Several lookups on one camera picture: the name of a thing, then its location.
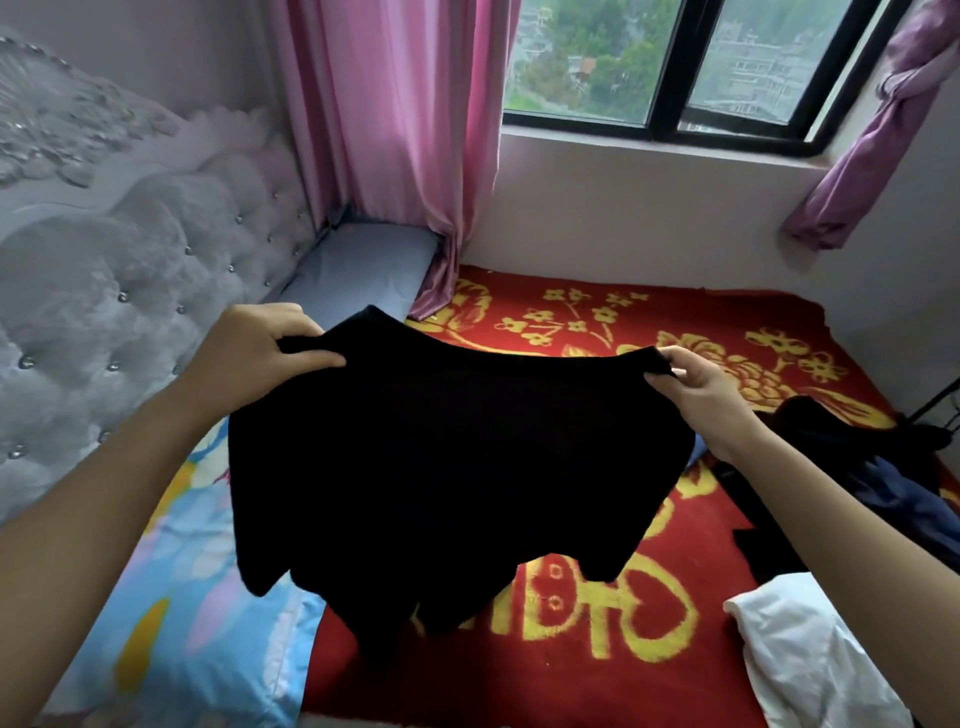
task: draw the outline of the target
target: hand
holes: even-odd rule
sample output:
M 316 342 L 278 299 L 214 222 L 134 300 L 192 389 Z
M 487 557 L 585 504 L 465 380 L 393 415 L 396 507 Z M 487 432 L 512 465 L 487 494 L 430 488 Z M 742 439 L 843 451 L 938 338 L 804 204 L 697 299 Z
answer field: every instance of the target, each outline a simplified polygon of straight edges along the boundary
M 232 305 L 165 392 L 213 426 L 293 376 L 344 366 L 347 362 L 338 353 L 283 353 L 276 345 L 283 336 L 323 332 L 296 303 Z
M 736 380 L 717 364 L 683 347 L 660 350 L 670 359 L 677 378 L 645 374 L 650 386 L 677 405 L 680 414 L 701 434 L 710 452 L 732 462 L 767 428 L 740 397 Z

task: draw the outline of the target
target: curtain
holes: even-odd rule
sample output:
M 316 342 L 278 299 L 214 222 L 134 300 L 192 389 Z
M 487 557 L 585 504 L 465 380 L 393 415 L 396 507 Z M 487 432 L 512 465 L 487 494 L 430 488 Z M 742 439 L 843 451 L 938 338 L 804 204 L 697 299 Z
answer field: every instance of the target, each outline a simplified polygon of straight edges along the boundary
M 886 49 L 879 111 L 783 231 L 816 250 L 842 248 L 883 192 L 926 119 L 940 85 L 960 65 L 960 0 L 931 0 Z
M 354 204 L 444 239 L 411 315 L 453 294 L 490 198 L 520 0 L 275 0 L 314 219 Z

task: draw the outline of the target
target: white garment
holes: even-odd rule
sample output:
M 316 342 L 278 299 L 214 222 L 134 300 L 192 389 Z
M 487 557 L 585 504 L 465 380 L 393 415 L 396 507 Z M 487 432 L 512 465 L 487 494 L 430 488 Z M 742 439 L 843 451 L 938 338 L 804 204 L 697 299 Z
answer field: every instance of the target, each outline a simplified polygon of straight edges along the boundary
M 724 602 L 770 728 L 912 728 L 913 719 L 810 573 Z

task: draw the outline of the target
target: black window frame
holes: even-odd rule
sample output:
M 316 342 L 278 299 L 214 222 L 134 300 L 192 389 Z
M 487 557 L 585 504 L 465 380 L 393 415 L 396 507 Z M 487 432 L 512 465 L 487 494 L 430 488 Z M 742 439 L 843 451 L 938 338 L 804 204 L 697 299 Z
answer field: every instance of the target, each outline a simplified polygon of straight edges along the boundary
M 876 16 L 882 0 L 852 0 L 817 70 L 787 124 L 687 105 L 707 53 L 724 0 L 683 0 L 667 46 L 660 79 L 645 126 L 597 121 L 533 111 L 505 109 L 503 123 L 558 132 L 684 144 L 714 149 L 809 158 L 821 155 L 863 91 L 887 42 L 910 8 L 911 0 L 890 0 L 812 139 L 806 140 L 853 52 Z M 679 129 L 680 122 L 720 132 Z

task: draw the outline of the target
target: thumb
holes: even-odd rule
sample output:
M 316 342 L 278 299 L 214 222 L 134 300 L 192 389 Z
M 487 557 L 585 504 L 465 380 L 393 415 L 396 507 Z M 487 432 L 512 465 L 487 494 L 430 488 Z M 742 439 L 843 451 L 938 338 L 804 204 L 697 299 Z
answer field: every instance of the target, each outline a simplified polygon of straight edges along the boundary
M 283 364 L 289 376 L 296 376 L 318 369 L 342 367 L 347 364 L 347 360 L 336 352 L 314 349 L 309 352 L 286 353 L 283 355 Z
M 680 397 L 684 393 L 685 387 L 679 379 L 670 375 L 654 375 L 649 372 L 645 372 L 643 378 L 668 400 L 674 404 L 680 404 Z

